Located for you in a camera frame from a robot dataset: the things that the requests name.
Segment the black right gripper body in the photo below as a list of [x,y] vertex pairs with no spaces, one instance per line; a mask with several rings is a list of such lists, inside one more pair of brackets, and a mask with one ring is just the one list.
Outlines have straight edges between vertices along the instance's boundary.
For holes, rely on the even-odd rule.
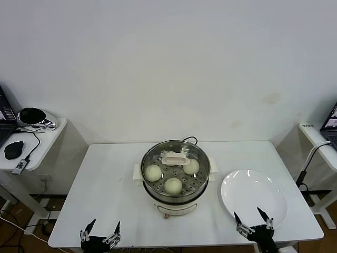
[[266,225],[258,225],[250,227],[247,239],[257,243],[263,253],[277,253],[278,248],[273,240],[274,229]]

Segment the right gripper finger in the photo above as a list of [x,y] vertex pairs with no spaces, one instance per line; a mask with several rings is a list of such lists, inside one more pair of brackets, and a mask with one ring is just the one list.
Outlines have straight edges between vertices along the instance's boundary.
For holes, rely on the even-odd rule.
[[266,222],[266,228],[273,230],[274,229],[274,219],[269,218],[269,216],[266,214],[266,212],[264,212],[259,207],[257,207],[257,210],[258,210],[260,216],[262,217],[262,219]]
[[239,216],[234,212],[234,218],[236,222],[236,231],[241,234],[243,237],[248,237],[255,232],[254,229],[246,226],[239,218]]

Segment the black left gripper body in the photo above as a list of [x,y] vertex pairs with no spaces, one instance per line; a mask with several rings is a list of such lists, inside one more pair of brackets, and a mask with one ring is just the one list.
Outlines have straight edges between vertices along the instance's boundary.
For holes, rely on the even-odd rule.
[[89,241],[81,241],[83,253],[104,253],[110,251],[110,245],[103,242],[106,237],[89,236]]

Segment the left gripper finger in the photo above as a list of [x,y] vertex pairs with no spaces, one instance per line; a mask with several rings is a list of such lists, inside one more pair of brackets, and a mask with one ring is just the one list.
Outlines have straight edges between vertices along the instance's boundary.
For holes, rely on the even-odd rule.
[[120,224],[121,222],[119,221],[114,232],[108,236],[107,238],[105,238],[103,240],[103,243],[105,244],[118,244],[121,240],[121,234],[120,234]]
[[92,222],[90,222],[84,230],[81,230],[80,231],[80,239],[81,241],[89,241],[90,240],[90,237],[89,237],[89,234],[94,226],[96,222],[96,219],[94,219]]

